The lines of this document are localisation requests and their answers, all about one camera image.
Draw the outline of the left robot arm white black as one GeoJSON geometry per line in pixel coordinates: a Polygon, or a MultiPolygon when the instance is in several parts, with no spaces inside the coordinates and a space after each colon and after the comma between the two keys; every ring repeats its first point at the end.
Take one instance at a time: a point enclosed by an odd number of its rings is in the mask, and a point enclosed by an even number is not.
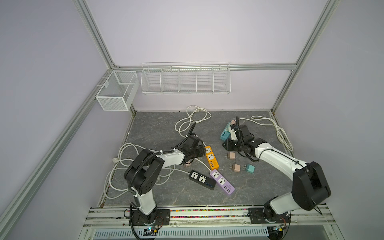
{"type": "Polygon", "coordinates": [[[205,154],[203,141],[195,134],[187,136],[171,150],[143,149],[124,173],[128,190],[133,194],[139,211],[148,217],[157,209],[152,188],[162,169],[172,165],[184,165],[205,154]]]}

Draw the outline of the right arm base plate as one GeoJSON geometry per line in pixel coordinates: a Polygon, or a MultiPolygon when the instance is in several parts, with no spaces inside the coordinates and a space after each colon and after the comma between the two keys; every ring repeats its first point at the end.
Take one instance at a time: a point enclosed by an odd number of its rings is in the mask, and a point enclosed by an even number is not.
{"type": "Polygon", "coordinates": [[[269,208],[249,208],[247,216],[252,224],[289,224],[291,217],[289,213],[278,215],[269,208]]]}

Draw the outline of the black power strip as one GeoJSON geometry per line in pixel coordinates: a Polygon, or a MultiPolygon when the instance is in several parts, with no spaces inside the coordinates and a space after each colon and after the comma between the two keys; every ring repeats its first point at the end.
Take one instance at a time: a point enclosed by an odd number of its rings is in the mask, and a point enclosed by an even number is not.
{"type": "Polygon", "coordinates": [[[193,181],[194,183],[197,183],[209,190],[214,190],[215,186],[216,186],[216,181],[214,179],[212,179],[211,177],[207,177],[199,172],[196,172],[194,170],[192,170],[190,173],[189,173],[189,179],[191,181],[193,181]]]}

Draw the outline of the purple power strip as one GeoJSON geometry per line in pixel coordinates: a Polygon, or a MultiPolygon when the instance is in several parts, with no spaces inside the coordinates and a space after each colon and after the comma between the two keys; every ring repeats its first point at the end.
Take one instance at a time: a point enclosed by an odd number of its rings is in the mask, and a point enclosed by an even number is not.
{"type": "Polygon", "coordinates": [[[210,175],[228,195],[235,191],[235,187],[218,170],[212,170],[210,175]]]}

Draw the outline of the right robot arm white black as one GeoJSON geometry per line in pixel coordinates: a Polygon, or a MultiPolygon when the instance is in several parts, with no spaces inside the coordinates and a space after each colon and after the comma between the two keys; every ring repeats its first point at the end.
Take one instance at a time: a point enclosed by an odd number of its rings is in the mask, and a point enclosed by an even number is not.
{"type": "Polygon", "coordinates": [[[267,141],[255,137],[246,125],[227,127],[230,134],[223,147],[230,152],[243,153],[252,162],[264,161],[281,171],[292,181],[292,190],[270,199],[264,205],[264,218],[270,222],[294,210],[311,211],[332,194],[320,164],[306,163],[277,150],[267,141]]]}

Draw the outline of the orange power strip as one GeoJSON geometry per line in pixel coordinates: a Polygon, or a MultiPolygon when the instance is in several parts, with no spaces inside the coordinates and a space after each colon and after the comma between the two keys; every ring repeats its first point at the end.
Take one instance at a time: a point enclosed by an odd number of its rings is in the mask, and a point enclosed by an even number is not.
{"type": "Polygon", "coordinates": [[[205,149],[206,149],[206,158],[208,160],[211,170],[218,170],[219,163],[213,153],[212,148],[210,146],[206,146],[205,149]]]}

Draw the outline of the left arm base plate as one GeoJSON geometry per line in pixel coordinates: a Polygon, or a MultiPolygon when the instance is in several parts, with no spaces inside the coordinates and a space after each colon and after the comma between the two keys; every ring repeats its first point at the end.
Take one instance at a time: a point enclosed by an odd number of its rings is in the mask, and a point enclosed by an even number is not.
{"type": "Polygon", "coordinates": [[[170,209],[154,209],[149,215],[134,209],[130,221],[133,226],[158,225],[168,226],[171,220],[170,209]]]}

